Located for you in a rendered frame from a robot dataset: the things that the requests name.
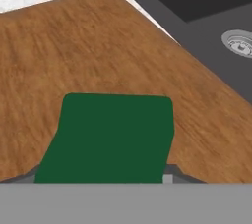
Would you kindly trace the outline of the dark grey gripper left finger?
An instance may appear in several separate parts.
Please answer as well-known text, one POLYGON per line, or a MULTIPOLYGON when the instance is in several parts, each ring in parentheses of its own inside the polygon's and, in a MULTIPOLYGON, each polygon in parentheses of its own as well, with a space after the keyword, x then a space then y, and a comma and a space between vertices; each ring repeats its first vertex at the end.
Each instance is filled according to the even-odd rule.
POLYGON ((33 183, 35 174, 38 171, 39 166, 34 166, 28 173, 22 174, 16 177, 5 179, 2 181, 3 184, 7 183, 33 183))

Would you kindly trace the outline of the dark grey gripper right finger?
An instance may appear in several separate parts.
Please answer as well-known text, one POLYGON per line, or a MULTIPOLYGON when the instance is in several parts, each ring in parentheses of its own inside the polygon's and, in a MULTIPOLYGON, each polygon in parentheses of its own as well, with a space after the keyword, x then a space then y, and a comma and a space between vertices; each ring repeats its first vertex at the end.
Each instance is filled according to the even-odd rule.
POLYGON ((182 172, 182 170, 176 164, 166 164, 163 170, 165 175, 171 175, 173 177, 173 182, 175 184, 179 183, 195 183, 200 184, 204 181, 192 177, 188 174, 182 172))

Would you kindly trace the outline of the green sponge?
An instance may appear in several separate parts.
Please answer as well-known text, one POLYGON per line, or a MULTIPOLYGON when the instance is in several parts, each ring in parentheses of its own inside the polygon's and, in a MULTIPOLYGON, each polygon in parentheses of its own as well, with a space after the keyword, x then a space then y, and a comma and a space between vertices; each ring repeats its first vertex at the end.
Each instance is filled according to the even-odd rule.
POLYGON ((166 96, 69 93, 37 183, 160 183, 174 136, 166 96))

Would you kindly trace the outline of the wooden cutting board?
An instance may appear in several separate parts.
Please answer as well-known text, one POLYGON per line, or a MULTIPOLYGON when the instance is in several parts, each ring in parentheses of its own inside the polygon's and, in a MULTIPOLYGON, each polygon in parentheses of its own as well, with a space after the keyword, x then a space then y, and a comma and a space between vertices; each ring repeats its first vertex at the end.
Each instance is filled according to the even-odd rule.
POLYGON ((126 0, 0 14, 0 181, 38 164, 67 92, 172 99, 169 156, 208 183, 252 183, 252 105, 126 0))

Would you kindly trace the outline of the dark grey sink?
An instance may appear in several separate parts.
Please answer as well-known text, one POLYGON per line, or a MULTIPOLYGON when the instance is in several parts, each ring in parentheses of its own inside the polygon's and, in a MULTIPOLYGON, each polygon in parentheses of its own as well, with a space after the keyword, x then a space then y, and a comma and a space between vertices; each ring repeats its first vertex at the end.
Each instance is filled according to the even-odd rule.
POLYGON ((135 0, 252 104, 252 0, 135 0))

